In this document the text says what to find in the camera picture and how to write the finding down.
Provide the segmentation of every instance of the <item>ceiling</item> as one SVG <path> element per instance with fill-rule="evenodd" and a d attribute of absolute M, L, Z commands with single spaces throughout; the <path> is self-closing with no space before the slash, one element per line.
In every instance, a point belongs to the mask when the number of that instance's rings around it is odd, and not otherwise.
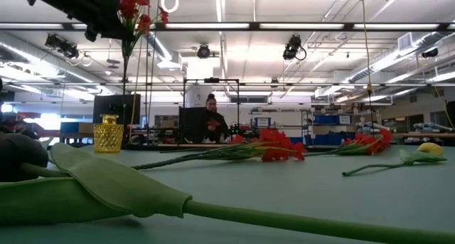
<path fill-rule="evenodd" d="M 151 0 L 151 15 L 155 15 L 159 0 Z M 172 22 L 362 22 L 363 8 L 359 0 L 221 0 L 221 19 L 217 16 L 217 0 L 179 0 L 179 7 L 170 14 Z M 365 0 L 365 19 L 369 22 L 397 23 L 435 23 L 452 22 L 455 20 L 454 0 Z M 55 23 L 70 22 L 66 15 L 42 1 L 29 6 L 26 0 L 0 0 L 1 22 L 17 23 Z M 88 66 L 77 67 L 93 75 L 98 82 L 118 83 L 122 80 L 123 66 L 112 70 L 107 66 L 106 59 L 122 61 L 121 41 L 98 38 L 95 42 L 85 39 L 82 31 L 0 31 L 13 36 L 28 45 L 32 45 L 49 56 L 64 59 L 61 54 L 50 51 L 44 46 L 50 33 L 77 44 L 79 51 L 86 53 L 92 59 Z M 308 56 L 297 64 L 287 65 L 282 53 L 284 45 L 292 34 L 299 34 Z M 397 45 L 397 39 L 405 33 L 381 32 L 368 33 L 368 52 L 370 58 L 384 53 Z M 195 48 L 200 44 L 208 44 L 212 52 L 221 52 L 223 40 L 223 55 L 226 61 L 225 78 L 238 78 L 243 82 L 270 82 L 278 78 L 280 82 L 339 82 L 336 74 L 349 73 L 367 63 L 365 34 L 343 32 L 289 32 L 289 31 L 224 31 L 222 39 L 217 31 L 185 31 L 157 32 L 157 38 L 163 45 L 174 53 L 183 56 L 183 62 L 194 60 Z M 455 48 L 451 45 L 453 39 L 446 39 L 439 45 L 439 57 L 453 54 Z M 407 73 L 419 64 L 434 62 L 435 58 L 420 58 L 410 56 L 404 61 L 382 69 L 383 72 L 393 72 L 396 75 Z M 156 66 L 160 60 L 147 56 L 145 40 L 136 45 L 133 58 L 128 67 L 128 78 L 135 81 L 139 73 L 139 82 L 145 82 L 148 75 L 154 76 L 154 82 L 181 82 L 184 70 L 170 71 Z M 214 76 L 221 78 L 220 62 L 214 67 Z M 243 87 L 244 90 L 264 90 L 269 87 Z M 181 87 L 153 87 L 154 90 L 180 90 Z M 296 87 L 295 91 L 312 91 L 316 87 Z"/>

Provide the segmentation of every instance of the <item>woman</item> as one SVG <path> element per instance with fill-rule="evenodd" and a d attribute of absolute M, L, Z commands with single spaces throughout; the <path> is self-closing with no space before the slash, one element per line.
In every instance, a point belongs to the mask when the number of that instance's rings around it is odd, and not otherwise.
<path fill-rule="evenodd" d="M 228 125 L 225 118 L 217 112 L 216 99 L 214 94 L 209 94 L 205 101 L 205 114 L 203 117 L 203 125 L 207 126 L 204 136 L 210 141 L 219 142 L 222 138 L 228 136 Z"/>

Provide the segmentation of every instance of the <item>yellow glass vase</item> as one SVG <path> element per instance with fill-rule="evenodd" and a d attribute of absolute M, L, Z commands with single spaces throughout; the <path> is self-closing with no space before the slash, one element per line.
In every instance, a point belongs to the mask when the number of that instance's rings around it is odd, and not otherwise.
<path fill-rule="evenodd" d="M 118 115 L 102 115 L 102 124 L 95 128 L 95 152 L 118 153 L 122 148 L 123 126 L 117 124 Z"/>

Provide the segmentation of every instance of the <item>table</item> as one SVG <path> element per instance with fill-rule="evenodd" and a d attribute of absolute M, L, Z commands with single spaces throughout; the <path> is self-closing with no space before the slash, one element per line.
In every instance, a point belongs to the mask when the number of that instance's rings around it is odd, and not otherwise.
<path fill-rule="evenodd" d="M 92 147 L 84 147 L 92 152 Z M 309 157 L 305 162 L 242 163 L 189 161 L 144 171 L 195 201 L 381 226 L 455 232 L 455 148 L 445 148 L 446 165 L 369 171 L 343 178 L 342 171 L 371 163 L 396 163 L 392 146 L 374 157 Z M 128 165 L 174 158 L 176 154 L 122 151 L 104 154 Z M 185 215 L 126 216 L 91 223 L 0 228 L 2 243 L 308 243 L 358 244 L 356 240 L 248 226 Z"/>

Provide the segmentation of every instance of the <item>computer monitor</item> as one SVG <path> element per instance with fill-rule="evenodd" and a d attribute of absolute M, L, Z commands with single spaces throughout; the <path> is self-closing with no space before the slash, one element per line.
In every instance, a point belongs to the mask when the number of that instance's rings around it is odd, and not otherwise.
<path fill-rule="evenodd" d="M 119 115 L 117 124 L 131 124 L 135 95 L 95 96 L 93 102 L 93 123 L 102 123 L 103 114 Z M 136 95 L 133 124 L 141 124 L 141 95 Z"/>
<path fill-rule="evenodd" d="M 181 141 L 185 139 L 199 144 L 203 141 L 204 133 L 204 114 L 205 107 L 182 108 L 178 110 L 178 130 L 181 135 Z"/>

